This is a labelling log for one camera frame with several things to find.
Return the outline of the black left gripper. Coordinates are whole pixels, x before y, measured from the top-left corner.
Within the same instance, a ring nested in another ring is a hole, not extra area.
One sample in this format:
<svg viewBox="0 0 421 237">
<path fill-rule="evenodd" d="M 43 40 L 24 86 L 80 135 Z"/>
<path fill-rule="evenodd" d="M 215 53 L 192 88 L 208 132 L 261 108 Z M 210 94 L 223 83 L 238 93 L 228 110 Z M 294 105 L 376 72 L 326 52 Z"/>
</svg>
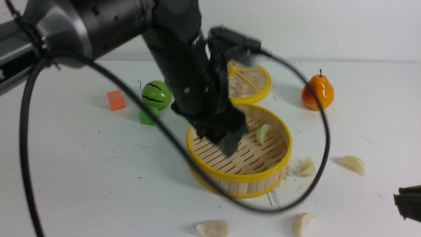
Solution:
<svg viewBox="0 0 421 237">
<path fill-rule="evenodd" d="M 189 50 L 171 78 L 172 108 L 196 129 L 199 138 L 218 145 L 230 158 L 248 133 L 245 115 L 229 99 L 227 63 L 212 57 L 207 42 Z"/>
</svg>

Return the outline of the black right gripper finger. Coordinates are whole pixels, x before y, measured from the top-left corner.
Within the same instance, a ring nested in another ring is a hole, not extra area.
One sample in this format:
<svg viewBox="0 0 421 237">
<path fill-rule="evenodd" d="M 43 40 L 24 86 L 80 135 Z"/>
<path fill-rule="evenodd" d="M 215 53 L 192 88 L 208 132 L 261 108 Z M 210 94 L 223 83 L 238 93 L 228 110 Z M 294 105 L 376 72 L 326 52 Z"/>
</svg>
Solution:
<svg viewBox="0 0 421 237">
<path fill-rule="evenodd" d="M 421 186 L 399 188 L 398 192 L 393 198 L 401 217 L 421 222 Z"/>
</svg>

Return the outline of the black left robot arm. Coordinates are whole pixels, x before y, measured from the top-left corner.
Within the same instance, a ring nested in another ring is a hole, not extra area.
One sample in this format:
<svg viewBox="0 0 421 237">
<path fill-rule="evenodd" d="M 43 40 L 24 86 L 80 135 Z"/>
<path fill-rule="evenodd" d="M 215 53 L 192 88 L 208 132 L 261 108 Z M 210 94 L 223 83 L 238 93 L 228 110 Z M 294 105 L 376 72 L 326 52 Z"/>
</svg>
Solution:
<svg viewBox="0 0 421 237">
<path fill-rule="evenodd" d="M 201 29 L 197 0 L 29 0 L 21 17 L 1 24 L 1 94 L 24 81 L 48 52 L 97 60 L 143 36 L 174 97 L 171 108 L 227 156 L 246 134 L 229 99 L 226 49 L 244 36 Z"/>
</svg>

